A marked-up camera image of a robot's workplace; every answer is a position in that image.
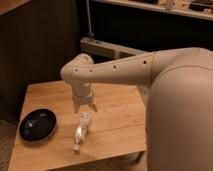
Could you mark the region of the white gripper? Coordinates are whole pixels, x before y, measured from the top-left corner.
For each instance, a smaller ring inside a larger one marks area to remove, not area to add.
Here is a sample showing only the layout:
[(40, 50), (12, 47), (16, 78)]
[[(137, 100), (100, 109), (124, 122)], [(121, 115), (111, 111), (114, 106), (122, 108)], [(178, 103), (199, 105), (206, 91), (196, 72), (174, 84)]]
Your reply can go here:
[(86, 94), (79, 94), (79, 93), (73, 92), (72, 99), (73, 99), (73, 101), (75, 103), (74, 104), (74, 112), (75, 113), (78, 113), (79, 108), (80, 108), (79, 105), (86, 105), (86, 104), (90, 104), (90, 107), (95, 112), (98, 111), (96, 104), (93, 103), (94, 102), (94, 93), (93, 93), (93, 91), (89, 91)]

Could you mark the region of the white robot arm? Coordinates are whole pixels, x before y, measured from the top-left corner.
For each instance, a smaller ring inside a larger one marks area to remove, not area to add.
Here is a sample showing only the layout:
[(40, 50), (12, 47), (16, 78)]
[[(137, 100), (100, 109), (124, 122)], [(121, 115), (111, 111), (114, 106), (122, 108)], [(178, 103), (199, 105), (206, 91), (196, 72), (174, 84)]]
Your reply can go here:
[(213, 51), (161, 50), (99, 64), (81, 53), (60, 74), (77, 105), (93, 100), (93, 83), (148, 87), (147, 171), (213, 171)]

